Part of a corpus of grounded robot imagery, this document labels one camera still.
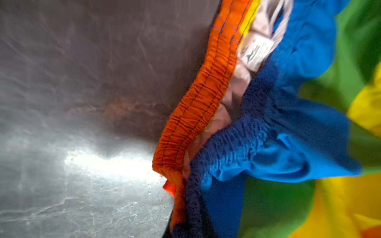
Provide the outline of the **rainbow striped shorts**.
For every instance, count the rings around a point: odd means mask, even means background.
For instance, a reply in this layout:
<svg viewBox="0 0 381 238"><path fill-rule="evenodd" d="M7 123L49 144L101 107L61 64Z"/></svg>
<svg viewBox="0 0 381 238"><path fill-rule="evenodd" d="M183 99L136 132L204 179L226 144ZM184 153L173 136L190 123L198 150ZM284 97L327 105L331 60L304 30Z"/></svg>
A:
<svg viewBox="0 0 381 238"><path fill-rule="evenodd" d="M223 1L152 167L166 238L380 237L380 1Z"/></svg>

